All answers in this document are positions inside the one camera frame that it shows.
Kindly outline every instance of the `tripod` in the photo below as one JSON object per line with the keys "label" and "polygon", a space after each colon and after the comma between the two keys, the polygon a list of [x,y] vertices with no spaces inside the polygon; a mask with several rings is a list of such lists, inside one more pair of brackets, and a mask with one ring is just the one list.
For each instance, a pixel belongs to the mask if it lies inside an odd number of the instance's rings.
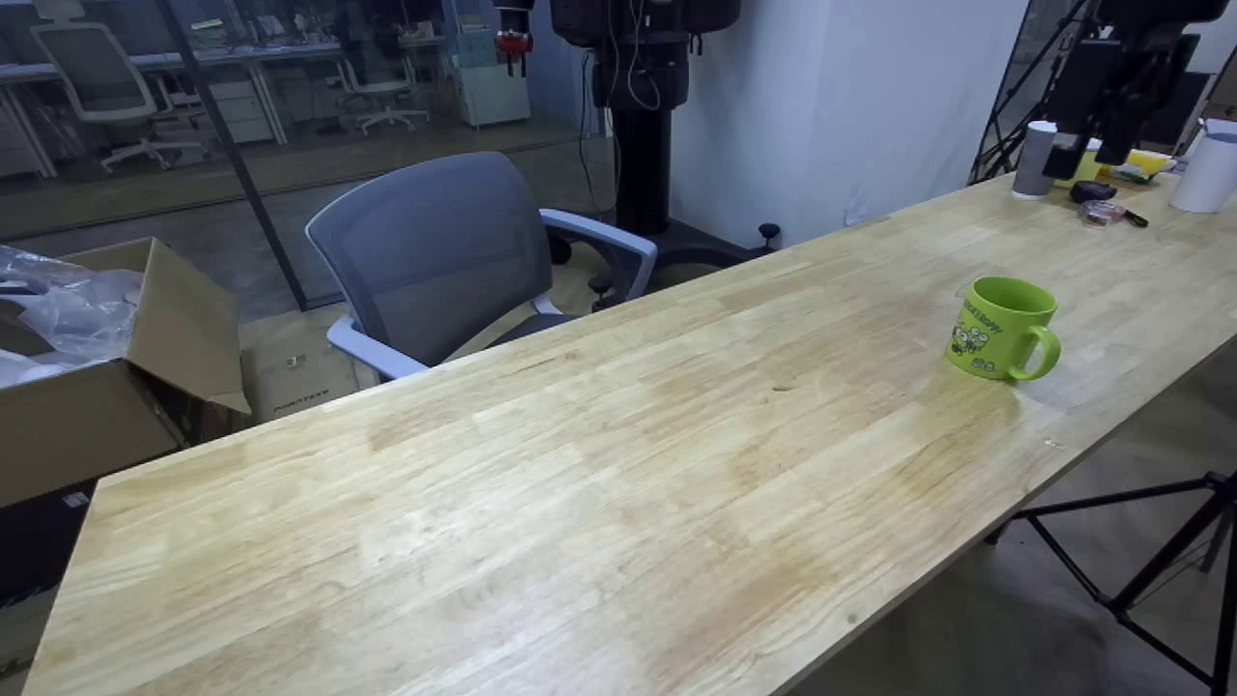
{"label": "tripod", "polygon": [[[1211,498],[1154,551],[1154,557],[1117,590],[1105,597],[1082,565],[1060,545],[1060,539],[1042,527],[1051,514],[1069,514],[1069,512],[1092,512],[1092,508],[1119,508],[1136,498],[1162,498],[1162,495],[1185,495],[1185,493],[1211,493]],[[1065,574],[1087,588],[1092,602],[1114,612],[1114,618],[1142,639],[1153,651],[1158,651],[1167,663],[1180,669],[1194,673],[1202,686],[1211,686],[1211,696],[1228,696],[1228,667],[1231,667],[1231,618],[1237,618],[1237,474],[1202,474],[1202,480],[1182,480],[1182,484],[1162,484],[1162,487],[1136,487],[1119,495],[1092,495],[1092,498],[1073,498],[1073,502],[1054,502],[1054,508],[1028,508],[1014,520],[1033,521],[1033,530],[1046,540],[1046,551],[1065,565]],[[1202,574],[1217,560],[1220,545],[1228,540],[1228,560],[1225,560],[1225,598],[1220,598],[1220,618],[1217,618],[1217,647],[1212,647],[1212,669],[1207,673],[1167,641],[1158,641],[1153,629],[1142,629],[1128,612],[1132,602],[1212,527],[1211,551],[1202,557]]]}

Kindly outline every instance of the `desk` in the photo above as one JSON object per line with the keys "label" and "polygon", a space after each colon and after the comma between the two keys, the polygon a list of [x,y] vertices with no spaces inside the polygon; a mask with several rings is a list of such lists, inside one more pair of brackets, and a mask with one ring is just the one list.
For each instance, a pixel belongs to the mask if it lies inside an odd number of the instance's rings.
{"label": "desk", "polygon": [[[265,62],[319,62],[335,57],[335,41],[288,41],[288,47],[237,47],[237,50],[197,50],[197,62],[204,71],[217,67],[244,67],[248,81],[253,87],[257,110],[273,130],[273,142],[287,142],[287,129],[279,117],[279,99],[265,81]],[[181,71],[181,56],[132,56],[132,67],[144,72],[175,72]],[[25,156],[41,177],[55,177],[55,163],[32,129],[25,114],[19,110],[16,87],[33,87],[33,81],[58,81],[58,71],[48,62],[0,62],[0,110],[10,125],[19,125],[25,138]]]}
{"label": "desk", "polygon": [[[112,474],[25,692],[771,692],[1237,334],[1237,213],[1007,182]],[[1061,303],[1020,389],[970,279]]]}

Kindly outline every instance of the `chair backrest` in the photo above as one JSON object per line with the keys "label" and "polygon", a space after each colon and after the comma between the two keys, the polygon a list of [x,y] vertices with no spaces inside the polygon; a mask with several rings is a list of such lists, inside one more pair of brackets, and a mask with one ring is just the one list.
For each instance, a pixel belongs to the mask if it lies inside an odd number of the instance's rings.
{"label": "chair backrest", "polygon": [[105,25],[39,25],[32,34],[58,67],[77,120],[119,125],[153,117],[144,72]]}
{"label": "chair backrest", "polygon": [[309,244],[355,330],[439,365],[507,310],[547,290],[547,244],[511,157],[453,156],[362,182],[324,206]]}

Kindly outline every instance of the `black pole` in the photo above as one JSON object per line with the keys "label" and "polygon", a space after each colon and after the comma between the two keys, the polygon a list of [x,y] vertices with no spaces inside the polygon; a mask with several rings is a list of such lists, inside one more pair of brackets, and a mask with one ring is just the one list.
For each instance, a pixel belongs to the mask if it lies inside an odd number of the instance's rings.
{"label": "black pole", "polygon": [[271,252],[273,252],[273,262],[279,262],[279,272],[280,272],[280,279],[287,279],[297,310],[309,310],[304,285],[301,285],[295,262],[287,259],[287,252],[280,252],[280,244],[279,244],[273,222],[271,222],[271,213],[265,213],[265,206],[264,206],[264,199],[257,199],[257,190],[253,190],[253,177],[252,177],[248,168],[244,168],[239,146],[230,142],[228,120],[222,120],[217,97],[213,97],[207,87],[204,87],[204,72],[201,72],[201,67],[197,67],[197,56],[193,56],[193,47],[188,47],[188,34],[186,34],[179,10],[168,9],[168,0],[153,0],[153,4],[159,4],[159,16],[162,16],[162,25],[166,25],[168,41],[179,47],[179,56],[181,56],[181,62],[186,62],[188,87],[201,92],[201,110],[204,110],[207,125],[217,129],[217,136],[221,136],[221,146],[222,146],[222,156],[228,156],[228,163],[230,163],[230,175],[237,175],[237,182],[239,182],[252,213],[257,218],[257,227],[264,227]]}

